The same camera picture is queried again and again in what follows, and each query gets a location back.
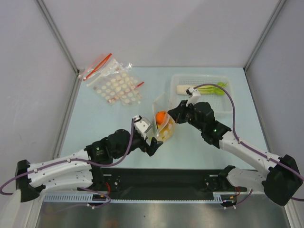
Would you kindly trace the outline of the orange fruit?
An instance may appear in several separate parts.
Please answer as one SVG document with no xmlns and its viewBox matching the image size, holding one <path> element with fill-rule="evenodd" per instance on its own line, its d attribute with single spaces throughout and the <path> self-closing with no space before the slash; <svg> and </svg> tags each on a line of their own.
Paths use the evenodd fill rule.
<svg viewBox="0 0 304 228">
<path fill-rule="evenodd" d="M 167 120 L 167 112 L 166 111 L 160 111 L 155 115 L 156 123 L 158 125 L 163 124 Z"/>
</svg>

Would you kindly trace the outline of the yellow lemon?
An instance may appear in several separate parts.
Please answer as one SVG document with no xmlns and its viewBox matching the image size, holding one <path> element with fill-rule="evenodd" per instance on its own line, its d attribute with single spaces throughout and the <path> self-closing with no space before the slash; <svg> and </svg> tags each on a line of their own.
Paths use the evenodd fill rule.
<svg viewBox="0 0 304 228">
<path fill-rule="evenodd" d="M 159 141 L 166 141 L 169 138 L 171 138 L 175 131 L 175 122 L 172 118 L 169 119 L 168 123 L 163 127 L 162 130 L 160 130 L 159 133 Z"/>
</svg>

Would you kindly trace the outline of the clear dotted zip bag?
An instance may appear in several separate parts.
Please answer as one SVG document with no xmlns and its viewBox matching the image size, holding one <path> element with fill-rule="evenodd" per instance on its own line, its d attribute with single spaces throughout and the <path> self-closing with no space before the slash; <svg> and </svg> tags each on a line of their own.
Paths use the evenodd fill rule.
<svg viewBox="0 0 304 228">
<path fill-rule="evenodd" d="M 153 133 L 158 141 L 165 142 L 171 138 L 175 131 L 175 122 L 168 114 L 171 101 L 164 92 L 152 103 Z"/>
</svg>

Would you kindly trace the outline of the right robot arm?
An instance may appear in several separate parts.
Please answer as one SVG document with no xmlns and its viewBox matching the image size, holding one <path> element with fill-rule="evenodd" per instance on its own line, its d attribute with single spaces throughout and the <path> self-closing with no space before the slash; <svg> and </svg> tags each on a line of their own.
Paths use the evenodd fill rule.
<svg viewBox="0 0 304 228">
<path fill-rule="evenodd" d="M 193 105 L 183 100 L 176 108 L 169 110 L 168 115 L 177 124 L 188 123 L 198 129 L 208 144 L 227 151 L 254 167 L 253 171 L 226 167 L 223 170 L 224 176 L 219 178 L 223 190 L 246 187 L 264 192 L 275 204 L 284 206 L 302 186 L 303 178 L 293 157 L 261 152 L 245 144 L 229 127 L 215 119 L 209 103 L 198 102 Z"/>
</svg>

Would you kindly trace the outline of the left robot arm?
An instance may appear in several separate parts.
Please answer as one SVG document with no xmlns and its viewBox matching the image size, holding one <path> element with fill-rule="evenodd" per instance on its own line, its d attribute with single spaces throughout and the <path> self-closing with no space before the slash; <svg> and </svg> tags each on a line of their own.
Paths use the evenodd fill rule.
<svg viewBox="0 0 304 228">
<path fill-rule="evenodd" d="M 120 164 L 130 152 L 140 149 L 153 156 L 163 144 L 155 137 L 132 129 L 119 129 L 113 134 L 86 146 L 72 155 L 30 163 L 21 160 L 16 167 L 16 189 L 21 192 L 21 202 L 38 198 L 41 192 L 73 188 L 100 190 L 104 184 L 103 167 Z"/>
</svg>

